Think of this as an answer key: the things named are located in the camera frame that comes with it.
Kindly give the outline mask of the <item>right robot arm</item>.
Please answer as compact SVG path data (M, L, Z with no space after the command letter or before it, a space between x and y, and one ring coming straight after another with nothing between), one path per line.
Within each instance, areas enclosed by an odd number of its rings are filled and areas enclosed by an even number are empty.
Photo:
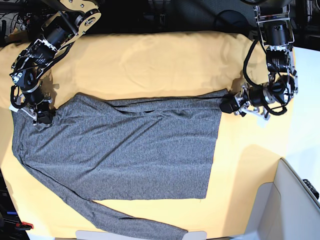
M42 89L41 77L70 51L101 17L97 0L47 0L57 13L45 22L39 37L23 50L11 68L13 86L10 110L23 111L33 124L50 125L55 115L50 93Z

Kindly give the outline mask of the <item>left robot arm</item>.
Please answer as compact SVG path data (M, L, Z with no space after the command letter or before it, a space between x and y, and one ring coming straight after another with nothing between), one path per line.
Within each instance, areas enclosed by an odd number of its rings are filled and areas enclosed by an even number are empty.
M298 93L298 76L294 61L294 33L288 0L246 0L253 7L258 36L243 62L245 83L235 94L225 95L219 108L223 113L244 117L253 114L264 120L287 112L288 103ZM265 53L268 81L253 82L247 67L254 48L260 44Z

